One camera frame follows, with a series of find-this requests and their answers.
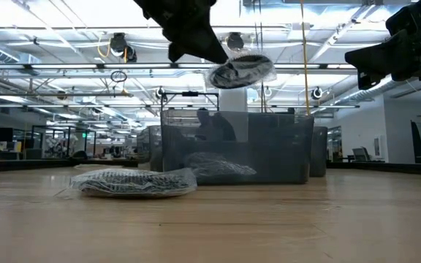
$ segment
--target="wooden tabletop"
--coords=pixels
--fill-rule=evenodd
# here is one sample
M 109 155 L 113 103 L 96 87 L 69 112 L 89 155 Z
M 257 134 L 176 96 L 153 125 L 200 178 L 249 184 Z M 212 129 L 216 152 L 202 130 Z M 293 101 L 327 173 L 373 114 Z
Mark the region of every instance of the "wooden tabletop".
M 71 168 L 0 172 L 0 262 L 421 262 L 421 175 L 330 170 L 304 186 L 120 200 Z

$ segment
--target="clear plastic bag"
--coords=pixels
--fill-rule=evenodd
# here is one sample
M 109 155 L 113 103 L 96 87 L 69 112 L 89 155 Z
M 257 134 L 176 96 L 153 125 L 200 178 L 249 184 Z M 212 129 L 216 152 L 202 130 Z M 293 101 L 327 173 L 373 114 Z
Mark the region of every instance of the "clear plastic bag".
M 152 172 L 133 169 L 101 169 L 74 176 L 70 187 L 93 197 L 176 197 L 196 190 L 191 169 Z
M 277 79 L 274 63 L 260 53 L 246 53 L 229 59 L 207 73 L 208 84 L 216 88 L 243 88 L 260 81 Z
M 227 161 L 217 153 L 192 153 L 185 158 L 185 166 L 191 168 L 198 178 L 220 175 L 255 175 L 257 173 L 253 168 Z

